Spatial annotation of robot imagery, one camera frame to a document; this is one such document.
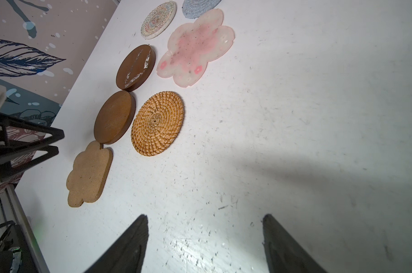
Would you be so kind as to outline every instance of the woven rattan coaster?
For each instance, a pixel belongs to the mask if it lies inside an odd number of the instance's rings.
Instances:
[[[183,101],[175,92],[165,91],[152,96],[133,121],[133,147],[144,156],[160,154],[177,137],[183,116]]]

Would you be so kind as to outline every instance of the knitted fabric coaster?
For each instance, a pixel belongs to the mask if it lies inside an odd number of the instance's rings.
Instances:
[[[163,3],[155,8],[142,23],[141,35],[149,40],[162,33],[173,20],[176,8],[174,1]]]
[[[152,96],[133,121],[133,147],[144,156],[160,154],[177,137],[183,116],[183,101],[175,92],[165,91]]]
[[[181,6],[186,18],[194,19],[215,8],[221,0],[185,0]]]

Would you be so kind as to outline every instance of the floral wallpaper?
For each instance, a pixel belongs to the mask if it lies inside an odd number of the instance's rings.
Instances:
[[[0,0],[0,85],[7,89],[0,112],[50,126],[115,9],[108,0]],[[26,142],[44,137],[12,127],[7,133]],[[0,193],[20,177],[0,183]]]

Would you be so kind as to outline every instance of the flower-shaped cork coaster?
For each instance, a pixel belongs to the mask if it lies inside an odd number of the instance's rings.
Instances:
[[[70,207],[79,207],[83,202],[92,203],[100,198],[113,158],[112,151],[102,146],[92,141],[75,158],[67,178]]]
[[[232,46],[235,33],[222,23],[222,10],[213,9],[194,23],[178,27],[168,40],[168,51],[158,63],[158,75],[162,78],[173,76],[180,87],[195,84],[207,63],[224,55]]]
[[[183,116],[183,101],[175,92],[165,91],[152,96],[133,121],[133,147],[144,156],[160,154],[177,137]]]
[[[155,8],[142,23],[141,35],[149,40],[162,33],[173,20],[176,8],[174,1],[163,3]]]
[[[208,10],[215,8],[221,0],[185,0],[181,7],[186,18],[198,18]]]
[[[141,86],[153,70],[156,54],[149,45],[140,45],[130,52],[116,74],[116,85],[131,92]]]
[[[118,91],[104,103],[95,119],[94,137],[101,144],[118,141],[132,124],[136,111],[135,98],[127,91]]]

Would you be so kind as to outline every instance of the translucent pink coaster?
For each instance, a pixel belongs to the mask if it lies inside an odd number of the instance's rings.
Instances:
[[[178,27],[168,40],[168,51],[158,63],[158,75],[173,76],[180,87],[195,84],[207,63],[223,56],[232,46],[234,31],[222,26],[223,11],[209,10],[194,23]]]

